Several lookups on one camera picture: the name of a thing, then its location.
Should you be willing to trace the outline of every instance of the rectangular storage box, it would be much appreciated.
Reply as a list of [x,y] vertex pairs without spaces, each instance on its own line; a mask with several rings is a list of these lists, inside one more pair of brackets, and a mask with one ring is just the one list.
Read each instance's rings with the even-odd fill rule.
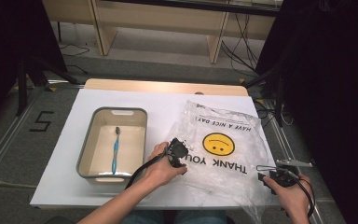
[[[117,169],[112,174],[116,127],[120,129]],[[144,164],[147,113],[142,108],[102,107],[89,124],[77,162],[80,176],[94,183],[122,182]]]

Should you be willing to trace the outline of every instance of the person's left hand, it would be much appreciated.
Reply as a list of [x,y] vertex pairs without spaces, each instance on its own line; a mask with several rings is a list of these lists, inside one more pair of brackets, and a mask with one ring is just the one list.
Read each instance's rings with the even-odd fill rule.
[[[168,142],[163,142],[155,146],[149,160],[155,158],[158,154],[164,151],[168,146]],[[174,168],[171,166],[170,161],[166,156],[161,160],[152,164],[146,169],[144,179],[150,181],[151,184],[156,185],[156,188],[169,183],[177,175],[182,175],[187,172],[186,167]]]

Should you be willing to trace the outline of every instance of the transparent plastic bag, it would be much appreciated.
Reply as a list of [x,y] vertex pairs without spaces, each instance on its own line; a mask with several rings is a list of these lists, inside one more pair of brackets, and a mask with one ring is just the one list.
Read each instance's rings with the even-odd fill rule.
[[260,119],[250,115],[187,101],[167,136],[189,147],[186,159],[181,160],[188,168],[181,181],[190,190],[196,189],[198,201],[211,195],[229,197],[255,223],[261,223],[269,199],[255,169],[269,163],[260,125]]

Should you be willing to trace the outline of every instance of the blue toothbrush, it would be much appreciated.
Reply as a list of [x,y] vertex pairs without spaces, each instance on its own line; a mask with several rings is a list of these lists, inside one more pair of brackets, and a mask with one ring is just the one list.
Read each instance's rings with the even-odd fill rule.
[[112,161],[112,175],[116,173],[116,167],[117,167],[118,138],[120,137],[120,128],[118,127],[116,127],[116,135],[117,135],[116,142],[115,145],[113,146],[114,156]]

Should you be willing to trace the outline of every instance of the yellow smiley face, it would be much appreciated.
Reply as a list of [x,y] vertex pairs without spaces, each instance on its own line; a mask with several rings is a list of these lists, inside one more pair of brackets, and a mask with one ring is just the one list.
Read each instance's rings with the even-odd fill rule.
[[205,150],[217,156],[228,156],[235,149],[232,139],[223,133],[210,133],[206,135],[202,144]]

